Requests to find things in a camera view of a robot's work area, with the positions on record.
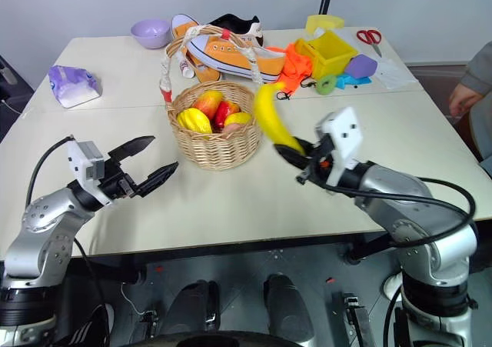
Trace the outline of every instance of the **yellow banana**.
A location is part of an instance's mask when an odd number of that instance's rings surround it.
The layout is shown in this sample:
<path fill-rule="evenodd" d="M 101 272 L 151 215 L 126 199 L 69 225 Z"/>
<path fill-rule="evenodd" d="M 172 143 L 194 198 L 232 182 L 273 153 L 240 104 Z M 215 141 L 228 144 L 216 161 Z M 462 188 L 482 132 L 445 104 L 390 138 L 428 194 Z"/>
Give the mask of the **yellow banana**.
<path fill-rule="evenodd" d="M 274 93 L 283 89 L 284 83 L 265 84 L 254 98 L 254 117 L 271 141 L 276 145 L 287 145 L 302 155 L 304 150 L 280 120 L 274 105 Z"/>

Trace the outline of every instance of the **red tag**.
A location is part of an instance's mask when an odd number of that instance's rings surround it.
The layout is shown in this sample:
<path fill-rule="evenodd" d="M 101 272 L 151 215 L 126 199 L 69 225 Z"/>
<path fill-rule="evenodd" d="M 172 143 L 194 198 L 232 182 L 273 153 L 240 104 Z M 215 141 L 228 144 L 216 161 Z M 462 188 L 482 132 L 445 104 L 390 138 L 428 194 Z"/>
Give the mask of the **red tag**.
<path fill-rule="evenodd" d="M 164 97 L 164 100 L 166 102 L 171 103 L 171 91 L 168 92 L 168 91 L 161 89 L 161 94 Z"/>
<path fill-rule="evenodd" d="M 231 31 L 230 30 L 227 30 L 227 29 L 222 29 L 222 36 L 221 36 L 221 38 L 222 39 L 225 39 L 226 41 L 228 41 L 230 37 L 231 37 Z"/>

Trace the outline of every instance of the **basket handle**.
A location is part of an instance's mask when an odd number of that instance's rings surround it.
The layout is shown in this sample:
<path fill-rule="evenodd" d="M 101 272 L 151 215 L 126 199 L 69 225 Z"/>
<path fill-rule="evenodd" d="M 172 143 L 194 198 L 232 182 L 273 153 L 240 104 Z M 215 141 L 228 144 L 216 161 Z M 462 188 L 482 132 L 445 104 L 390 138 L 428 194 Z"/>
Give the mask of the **basket handle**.
<path fill-rule="evenodd" d="M 228 40 L 238 49 L 238 51 L 248 59 L 251 65 L 252 80 L 260 87 L 263 84 L 263 79 L 261 78 L 260 69 L 258 68 L 258 63 L 256 60 L 256 54 L 251 46 L 246 45 L 243 40 L 233 32 L 227 29 L 219 28 L 213 25 L 197 25 L 188 28 L 186 33 L 176 38 L 173 42 L 169 43 L 165 50 L 164 55 L 161 59 L 161 81 L 159 87 L 161 88 L 161 93 L 164 96 L 166 105 L 172 103 L 171 100 L 171 80 L 169 78 L 169 69 L 171 66 L 171 57 L 177 52 L 181 51 L 189 41 L 193 38 L 208 34 L 214 37 L 221 37 L 222 39 Z"/>

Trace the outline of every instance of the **scissors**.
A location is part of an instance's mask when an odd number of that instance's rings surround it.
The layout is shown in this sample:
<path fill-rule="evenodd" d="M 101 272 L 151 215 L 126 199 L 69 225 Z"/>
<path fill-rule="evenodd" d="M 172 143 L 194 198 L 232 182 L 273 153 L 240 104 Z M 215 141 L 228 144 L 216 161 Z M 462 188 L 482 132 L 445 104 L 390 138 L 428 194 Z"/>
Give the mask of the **scissors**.
<path fill-rule="evenodd" d="M 381 39 L 383 38 L 381 36 L 381 33 L 378 32 L 377 30 L 359 30 L 357 32 L 357 38 L 364 42 L 367 45 L 372 45 L 372 48 L 376 51 L 376 53 L 379 55 L 379 57 L 383 57 L 381 55 L 381 50 L 377 45 L 381 43 Z"/>

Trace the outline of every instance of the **wicker basket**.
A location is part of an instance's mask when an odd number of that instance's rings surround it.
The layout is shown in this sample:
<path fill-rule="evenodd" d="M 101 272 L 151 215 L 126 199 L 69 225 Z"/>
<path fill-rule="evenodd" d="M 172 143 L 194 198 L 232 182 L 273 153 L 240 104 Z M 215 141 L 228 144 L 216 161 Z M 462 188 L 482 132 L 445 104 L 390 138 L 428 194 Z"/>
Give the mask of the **wicker basket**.
<path fill-rule="evenodd" d="M 210 170 L 234 168 L 248 160 L 258 148 L 261 130 L 255 118 L 252 118 L 248 124 L 232 133 L 201 134 L 181 127 L 178 124 L 177 117 L 181 111 L 191 107 L 198 96 L 208 89 L 221 91 L 225 99 L 238 103 L 242 111 L 253 115 L 253 93 L 248 88 L 233 82 L 205 82 L 186 89 L 174 101 L 169 102 L 171 85 L 168 79 L 168 71 L 171 56 L 176 51 L 181 51 L 183 45 L 191 38 L 194 38 L 197 33 L 215 35 L 221 35 L 222 33 L 222 29 L 210 25 L 195 27 L 193 30 L 194 33 L 190 34 L 190 29 L 188 29 L 184 37 L 176 38 L 166 48 L 165 58 L 163 59 L 161 91 L 166 101 L 168 101 L 169 122 L 178 141 L 179 148 L 187 158 L 197 163 L 200 167 Z M 243 41 L 233 33 L 230 34 L 229 40 L 236 47 L 245 48 Z M 251 56 L 249 59 L 251 69 L 254 71 L 253 78 L 256 78 L 256 83 L 259 83 L 261 80 L 258 81 L 258 79 L 261 79 L 261 76 L 256 61 L 252 61 Z"/>

